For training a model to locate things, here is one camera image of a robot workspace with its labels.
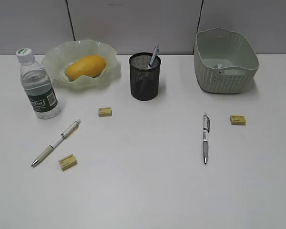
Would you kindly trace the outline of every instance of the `black mesh pen holder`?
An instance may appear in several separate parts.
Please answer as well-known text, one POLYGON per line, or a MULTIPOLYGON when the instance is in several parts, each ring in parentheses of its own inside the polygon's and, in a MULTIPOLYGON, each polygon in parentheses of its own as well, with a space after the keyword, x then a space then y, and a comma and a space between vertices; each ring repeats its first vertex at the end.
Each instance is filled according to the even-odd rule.
POLYGON ((157 56, 148 69, 152 53, 140 52, 129 58, 130 90, 135 99, 146 101, 158 95, 161 59, 157 56))

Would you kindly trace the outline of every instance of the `light green basket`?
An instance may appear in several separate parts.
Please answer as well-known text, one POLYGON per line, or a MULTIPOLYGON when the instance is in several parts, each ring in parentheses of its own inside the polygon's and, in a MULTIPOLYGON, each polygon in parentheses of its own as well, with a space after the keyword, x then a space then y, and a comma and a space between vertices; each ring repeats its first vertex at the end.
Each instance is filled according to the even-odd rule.
POLYGON ((222 28, 196 34, 194 63, 201 89, 219 94, 240 93, 259 66, 248 40, 222 28))

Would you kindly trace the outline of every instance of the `eraser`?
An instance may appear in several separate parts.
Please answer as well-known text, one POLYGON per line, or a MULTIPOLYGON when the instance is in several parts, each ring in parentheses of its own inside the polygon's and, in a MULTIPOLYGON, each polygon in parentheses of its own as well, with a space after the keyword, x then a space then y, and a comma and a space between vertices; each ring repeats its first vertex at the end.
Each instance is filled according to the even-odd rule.
POLYGON ((65 171, 66 169, 74 166, 77 164, 77 160, 73 154, 63 158, 59 161, 59 164, 61 165, 61 169, 65 171))
POLYGON ((111 107, 101 107, 99 108, 99 117, 112 116, 111 107))
POLYGON ((246 118, 242 115, 231 115, 230 122, 231 125, 246 125, 246 118))

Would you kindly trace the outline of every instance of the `glass bowl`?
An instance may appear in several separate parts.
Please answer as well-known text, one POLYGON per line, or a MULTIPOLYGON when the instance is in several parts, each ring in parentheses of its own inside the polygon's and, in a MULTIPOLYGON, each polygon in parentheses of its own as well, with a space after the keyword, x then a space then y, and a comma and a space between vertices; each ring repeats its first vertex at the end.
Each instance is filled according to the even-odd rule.
POLYGON ((58 80, 72 87, 97 85, 109 78, 111 70, 117 65, 117 51, 108 44, 93 40, 65 42, 47 52, 41 64, 52 80, 58 80), (106 67, 97 77, 82 75, 70 80, 64 73, 65 69, 84 56, 98 55, 106 61, 106 67))

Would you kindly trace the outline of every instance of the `mango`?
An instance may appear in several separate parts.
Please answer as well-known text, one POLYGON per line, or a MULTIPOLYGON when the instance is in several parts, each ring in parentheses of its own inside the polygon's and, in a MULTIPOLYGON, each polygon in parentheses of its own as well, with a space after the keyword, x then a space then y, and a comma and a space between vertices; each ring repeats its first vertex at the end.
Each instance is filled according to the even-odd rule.
POLYGON ((97 55, 85 56, 65 69, 66 76, 76 80, 81 75, 96 77, 106 67, 106 61, 97 55))

